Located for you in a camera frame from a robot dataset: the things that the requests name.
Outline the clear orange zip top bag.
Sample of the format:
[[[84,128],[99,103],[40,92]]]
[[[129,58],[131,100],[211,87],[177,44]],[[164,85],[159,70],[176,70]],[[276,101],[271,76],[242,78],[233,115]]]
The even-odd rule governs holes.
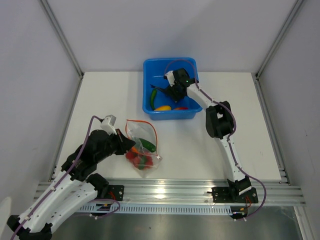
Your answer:
[[[139,153],[152,157],[153,167],[146,170],[138,170],[127,160],[132,165],[133,169],[137,171],[137,173],[142,178],[146,178],[151,172],[155,171],[159,167],[162,161],[162,157],[158,153],[159,141],[156,128],[150,122],[145,120],[127,119],[125,124],[125,133],[128,139],[136,142],[134,147],[138,150]],[[142,146],[139,138],[153,143],[156,146],[156,151],[149,152],[147,149],[145,149]]]

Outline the green cucumber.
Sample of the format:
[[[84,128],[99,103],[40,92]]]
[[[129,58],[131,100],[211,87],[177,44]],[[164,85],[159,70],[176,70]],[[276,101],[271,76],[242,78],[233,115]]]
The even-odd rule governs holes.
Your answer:
[[[139,140],[142,144],[142,147],[148,150],[149,152],[154,153],[157,150],[156,146],[150,141],[143,138],[139,138]]]

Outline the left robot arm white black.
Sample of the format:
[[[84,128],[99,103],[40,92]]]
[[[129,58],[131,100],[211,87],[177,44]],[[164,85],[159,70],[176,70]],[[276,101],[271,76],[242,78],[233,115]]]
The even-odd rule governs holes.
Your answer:
[[[7,225],[13,231],[11,238],[49,240],[83,205],[100,200],[117,203],[110,194],[109,182],[96,173],[97,166],[112,155],[125,155],[135,144],[119,129],[111,134],[104,130],[88,133],[36,202],[20,215],[8,218]]]

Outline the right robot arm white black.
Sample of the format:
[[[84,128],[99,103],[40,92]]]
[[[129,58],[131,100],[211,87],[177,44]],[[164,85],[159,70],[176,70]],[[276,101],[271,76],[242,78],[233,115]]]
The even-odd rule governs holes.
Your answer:
[[[244,173],[234,149],[233,134],[237,124],[228,101],[218,102],[201,88],[197,78],[191,78],[184,68],[171,70],[163,76],[169,86],[161,88],[151,85],[173,101],[185,97],[194,100],[205,111],[205,128],[208,135],[219,145],[227,167],[228,196],[233,202],[239,202],[252,189],[249,177]]]

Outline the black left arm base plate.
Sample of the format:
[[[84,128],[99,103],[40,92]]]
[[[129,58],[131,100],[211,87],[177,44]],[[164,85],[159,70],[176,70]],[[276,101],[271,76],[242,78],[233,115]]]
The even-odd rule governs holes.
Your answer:
[[[109,185],[105,198],[113,199],[121,202],[124,198],[125,186],[124,185]]]

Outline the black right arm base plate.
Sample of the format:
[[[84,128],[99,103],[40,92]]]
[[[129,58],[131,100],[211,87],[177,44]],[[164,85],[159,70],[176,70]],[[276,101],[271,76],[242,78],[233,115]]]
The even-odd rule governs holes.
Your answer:
[[[212,187],[211,191],[207,193],[211,194],[214,203],[257,204],[259,202],[258,194],[254,187],[241,195],[232,193],[229,187],[221,186]]]

